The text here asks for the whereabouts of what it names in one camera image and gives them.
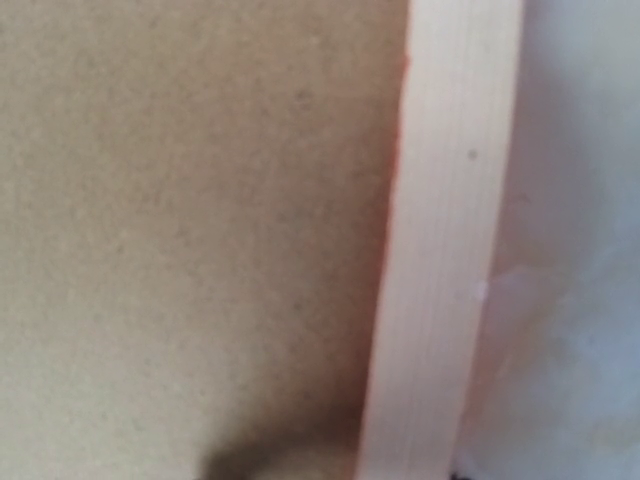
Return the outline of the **brown cardboard backing board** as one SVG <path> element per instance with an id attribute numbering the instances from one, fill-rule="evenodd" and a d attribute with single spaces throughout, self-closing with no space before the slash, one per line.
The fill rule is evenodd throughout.
<path id="1" fill-rule="evenodd" d="M 1 5 L 1 475 L 354 429 L 402 1 Z"/>

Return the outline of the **light wood picture frame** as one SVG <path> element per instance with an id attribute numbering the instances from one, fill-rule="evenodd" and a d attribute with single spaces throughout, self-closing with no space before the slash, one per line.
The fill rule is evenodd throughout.
<path id="1" fill-rule="evenodd" d="M 509 155 L 524 5 L 413 1 L 358 479 L 445 479 Z"/>

